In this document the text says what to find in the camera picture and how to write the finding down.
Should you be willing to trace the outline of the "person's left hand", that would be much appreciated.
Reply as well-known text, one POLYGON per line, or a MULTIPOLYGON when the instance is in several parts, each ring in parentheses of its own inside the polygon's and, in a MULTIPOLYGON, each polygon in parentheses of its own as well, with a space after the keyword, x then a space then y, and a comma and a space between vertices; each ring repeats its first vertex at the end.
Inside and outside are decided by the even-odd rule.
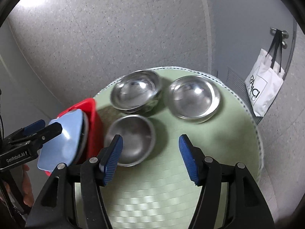
POLYGON ((28 207, 32 207, 34 204, 34 195, 31 185, 31 180, 28 175, 30 167, 27 164, 18 166, 10 170, 12 177, 19 180, 18 187, 21 188, 21 193, 23 194, 23 202, 28 207))

